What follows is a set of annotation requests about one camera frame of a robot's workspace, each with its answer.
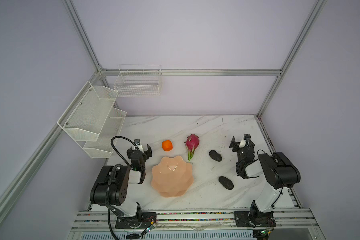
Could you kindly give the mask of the orange fake fruit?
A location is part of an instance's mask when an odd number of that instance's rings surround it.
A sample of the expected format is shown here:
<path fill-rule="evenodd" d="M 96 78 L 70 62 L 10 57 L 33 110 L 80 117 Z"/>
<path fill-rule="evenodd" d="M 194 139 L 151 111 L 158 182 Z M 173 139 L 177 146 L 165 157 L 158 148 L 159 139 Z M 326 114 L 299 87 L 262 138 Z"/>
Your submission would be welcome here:
<path fill-rule="evenodd" d="M 166 152 L 169 152 L 173 149 L 173 144 L 170 140 L 165 140 L 162 142 L 162 149 Z"/>

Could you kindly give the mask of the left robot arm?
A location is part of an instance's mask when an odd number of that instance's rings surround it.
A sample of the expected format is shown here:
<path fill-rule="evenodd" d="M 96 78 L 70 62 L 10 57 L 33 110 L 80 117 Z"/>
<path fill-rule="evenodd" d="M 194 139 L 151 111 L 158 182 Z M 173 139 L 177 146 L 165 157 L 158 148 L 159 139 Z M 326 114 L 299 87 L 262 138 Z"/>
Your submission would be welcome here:
<path fill-rule="evenodd" d="M 146 161 L 153 156 L 152 148 L 144 150 L 141 145 L 136 150 L 127 150 L 132 165 L 102 167 L 90 192 L 92 204 L 107 207 L 122 218 L 139 217 L 140 205 L 127 196 L 128 186 L 142 184 L 146 177 Z"/>

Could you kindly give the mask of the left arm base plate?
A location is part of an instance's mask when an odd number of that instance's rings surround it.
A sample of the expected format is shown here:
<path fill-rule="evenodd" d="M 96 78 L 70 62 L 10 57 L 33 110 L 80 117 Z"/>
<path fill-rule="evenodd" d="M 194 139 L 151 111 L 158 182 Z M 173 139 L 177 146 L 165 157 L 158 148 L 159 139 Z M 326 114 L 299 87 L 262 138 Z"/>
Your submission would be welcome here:
<path fill-rule="evenodd" d="M 156 222 L 157 213 L 143 212 L 139 216 L 117 218 L 115 223 L 116 229 L 146 229 Z"/>

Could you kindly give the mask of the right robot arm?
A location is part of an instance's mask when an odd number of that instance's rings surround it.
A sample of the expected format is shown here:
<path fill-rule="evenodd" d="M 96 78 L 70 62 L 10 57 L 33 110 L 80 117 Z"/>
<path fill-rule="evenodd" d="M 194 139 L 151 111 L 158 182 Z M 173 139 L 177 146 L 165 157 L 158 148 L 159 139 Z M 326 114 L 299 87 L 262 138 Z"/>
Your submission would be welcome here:
<path fill-rule="evenodd" d="M 254 179 L 263 175 L 267 181 L 259 197 L 251 203 L 248 211 L 234 212 L 238 227 L 273 227 L 276 203 L 281 196 L 299 183 L 299 170 L 282 152 L 267 154 L 262 150 L 255 153 L 255 144 L 249 134 L 240 142 L 232 138 L 230 149 L 237 153 L 236 173 L 242 179 Z"/>

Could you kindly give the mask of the pink fake dragon fruit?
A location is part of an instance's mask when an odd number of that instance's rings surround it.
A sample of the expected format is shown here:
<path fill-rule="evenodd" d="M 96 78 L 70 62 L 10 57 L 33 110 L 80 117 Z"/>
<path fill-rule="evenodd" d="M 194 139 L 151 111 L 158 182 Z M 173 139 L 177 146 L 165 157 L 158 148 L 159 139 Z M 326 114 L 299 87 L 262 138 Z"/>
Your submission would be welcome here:
<path fill-rule="evenodd" d="M 200 139 L 197 135 L 191 134 L 190 136 L 187 137 L 185 144 L 188 150 L 188 161 L 190 162 L 194 156 L 195 150 L 200 144 Z"/>

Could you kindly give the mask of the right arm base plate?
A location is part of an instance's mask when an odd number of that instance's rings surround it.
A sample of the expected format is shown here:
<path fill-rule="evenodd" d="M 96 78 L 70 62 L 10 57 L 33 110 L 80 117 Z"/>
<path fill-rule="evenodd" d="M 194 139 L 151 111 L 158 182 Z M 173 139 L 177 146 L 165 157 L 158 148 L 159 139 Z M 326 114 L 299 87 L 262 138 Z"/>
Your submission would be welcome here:
<path fill-rule="evenodd" d="M 275 227 L 274 212 L 263 213 L 250 211 L 234 212 L 234 219 L 238 228 L 266 228 Z"/>

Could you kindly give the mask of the dark fake avocado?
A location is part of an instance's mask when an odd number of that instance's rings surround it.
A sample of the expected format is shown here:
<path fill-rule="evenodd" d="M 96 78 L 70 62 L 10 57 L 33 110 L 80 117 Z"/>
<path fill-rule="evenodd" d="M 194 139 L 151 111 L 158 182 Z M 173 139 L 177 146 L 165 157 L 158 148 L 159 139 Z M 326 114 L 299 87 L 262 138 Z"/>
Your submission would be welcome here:
<path fill-rule="evenodd" d="M 219 176 L 218 181 L 225 189 L 227 189 L 227 190 L 234 189 L 234 183 L 227 177 Z"/>
<path fill-rule="evenodd" d="M 209 151 L 209 156 L 212 160 L 216 162 L 221 162 L 223 160 L 222 156 L 215 150 Z"/>

